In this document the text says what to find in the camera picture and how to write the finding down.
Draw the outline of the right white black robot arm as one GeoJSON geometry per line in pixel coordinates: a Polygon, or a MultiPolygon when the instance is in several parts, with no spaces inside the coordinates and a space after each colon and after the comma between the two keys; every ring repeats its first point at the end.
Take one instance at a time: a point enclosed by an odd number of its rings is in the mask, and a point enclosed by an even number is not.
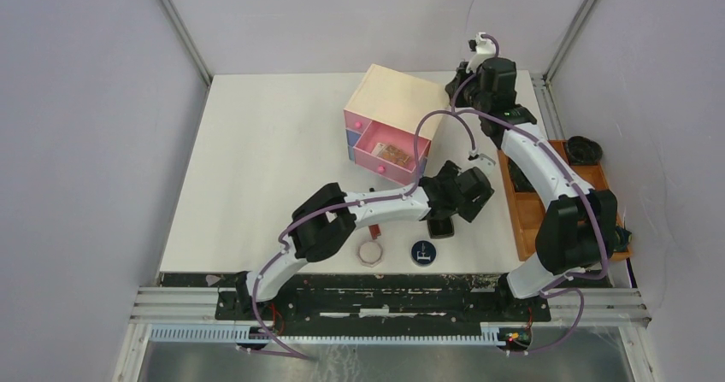
{"type": "Polygon", "coordinates": [[[480,128],[522,171],[545,205],[536,251],[505,276],[493,298],[496,314],[516,320],[528,298],[544,296],[565,281],[607,276],[616,245],[617,199],[596,190],[558,154],[516,93],[516,64],[489,57],[461,62],[445,91],[456,113],[476,115],[480,128]]]}

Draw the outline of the nude eyeshadow palette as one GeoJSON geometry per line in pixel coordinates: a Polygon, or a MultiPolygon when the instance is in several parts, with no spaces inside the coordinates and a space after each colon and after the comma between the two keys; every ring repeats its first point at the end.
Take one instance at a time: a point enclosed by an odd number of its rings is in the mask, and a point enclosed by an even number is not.
{"type": "Polygon", "coordinates": [[[411,156],[405,151],[390,144],[387,145],[385,151],[378,157],[398,167],[407,167],[411,159],[411,156]]]}

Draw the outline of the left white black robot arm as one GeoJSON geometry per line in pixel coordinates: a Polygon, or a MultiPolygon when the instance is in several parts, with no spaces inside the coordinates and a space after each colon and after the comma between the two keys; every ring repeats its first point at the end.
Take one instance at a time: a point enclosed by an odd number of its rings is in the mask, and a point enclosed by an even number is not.
{"type": "Polygon", "coordinates": [[[236,307],[249,319],[263,317],[269,301],[293,275],[334,256],[358,229],[454,215],[472,222],[493,193],[478,167],[462,170],[451,161],[433,177],[397,189],[353,192],[328,183],[292,213],[291,224],[278,237],[279,250],[259,269],[239,273],[236,307]]]}

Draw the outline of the pink drawer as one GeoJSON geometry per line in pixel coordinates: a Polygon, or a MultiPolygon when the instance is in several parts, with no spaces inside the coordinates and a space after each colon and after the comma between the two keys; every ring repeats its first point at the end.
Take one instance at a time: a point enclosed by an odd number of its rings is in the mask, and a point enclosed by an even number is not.
{"type": "Polygon", "coordinates": [[[345,120],[349,159],[400,185],[413,182],[424,170],[432,140],[419,137],[418,162],[414,160],[414,135],[370,119],[345,120]]]}

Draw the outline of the pastel wooden drawer chest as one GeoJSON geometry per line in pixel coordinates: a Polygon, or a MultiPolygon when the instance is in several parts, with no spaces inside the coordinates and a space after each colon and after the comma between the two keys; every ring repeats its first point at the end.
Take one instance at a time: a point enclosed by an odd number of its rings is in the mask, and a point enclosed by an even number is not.
{"type": "Polygon", "coordinates": [[[433,81],[373,64],[346,104],[345,120],[370,119],[414,135],[414,160],[418,162],[419,137],[430,138],[442,117],[432,116],[419,132],[416,129],[428,113],[448,107],[444,87],[433,81]]]}

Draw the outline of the colourful eyeshadow palette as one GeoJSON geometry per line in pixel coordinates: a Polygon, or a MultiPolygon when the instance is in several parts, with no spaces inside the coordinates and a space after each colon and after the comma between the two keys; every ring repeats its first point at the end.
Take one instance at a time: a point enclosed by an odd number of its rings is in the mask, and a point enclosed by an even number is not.
{"type": "Polygon", "coordinates": [[[377,143],[371,151],[372,156],[380,156],[386,149],[387,144],[377,143]]]}

